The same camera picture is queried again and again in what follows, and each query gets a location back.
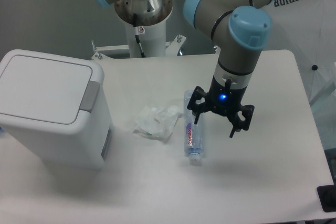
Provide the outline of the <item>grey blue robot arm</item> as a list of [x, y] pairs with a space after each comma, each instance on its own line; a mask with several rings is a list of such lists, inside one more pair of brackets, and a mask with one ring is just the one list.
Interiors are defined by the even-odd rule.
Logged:
[[[171, 0], [96, 0], [113, 5], [130, 26], [130, 56], [165, 55], [165, 32], [155, 39], [149, 28], [165, 21], [172, 12]], [[199, 117], [213, 112], [228, 118], [233, 132], [248, 130], [253, 105], [242, 105], [251, 75], [268, 42], [272, 21], [263, 7], [274, 0], [185, 0], [183, 15], [195, 29], [220, 48], [208, 91], [196, 87], [187, 108]]]

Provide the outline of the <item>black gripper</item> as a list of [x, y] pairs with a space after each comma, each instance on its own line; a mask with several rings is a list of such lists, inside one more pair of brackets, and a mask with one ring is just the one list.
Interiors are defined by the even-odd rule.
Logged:
[[197, 125], [202, 113], [211, 111], [229, 119], [233, 126], [230, 138], [233, 138], [235, 132], [248, 131], [255, 106], [241, 105], [246, 89], [226, 89], [215, 77], [212, 78], [208, 93], [196, 86], [187, 105], [187, 109], [195, 116], [194, 124]]

